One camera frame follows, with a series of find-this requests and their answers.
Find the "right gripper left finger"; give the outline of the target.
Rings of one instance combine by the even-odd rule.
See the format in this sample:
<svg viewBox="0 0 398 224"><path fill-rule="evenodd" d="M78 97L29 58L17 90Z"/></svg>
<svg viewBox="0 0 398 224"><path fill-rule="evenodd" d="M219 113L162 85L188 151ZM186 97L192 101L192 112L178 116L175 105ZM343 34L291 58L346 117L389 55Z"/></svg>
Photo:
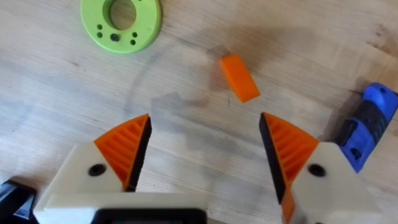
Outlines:
<svg viewBox="0 0 398 224"><path fill-rule="evenodd" d="M130 119L90 142L74 146L41 196L42 211L56 195L134 192L152 133L148 114Z"/></svg>

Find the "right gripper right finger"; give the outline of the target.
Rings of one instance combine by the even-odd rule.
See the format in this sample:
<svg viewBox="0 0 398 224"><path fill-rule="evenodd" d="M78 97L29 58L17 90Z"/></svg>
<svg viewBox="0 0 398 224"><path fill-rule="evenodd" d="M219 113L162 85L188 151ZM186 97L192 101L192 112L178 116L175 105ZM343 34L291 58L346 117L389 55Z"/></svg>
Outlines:
<svg viewBox="0 0 398 224"><path fill-rule="evenodd" d="M283 223L379 223L381 209L335 143L266 112L259 130Z"/></svg>

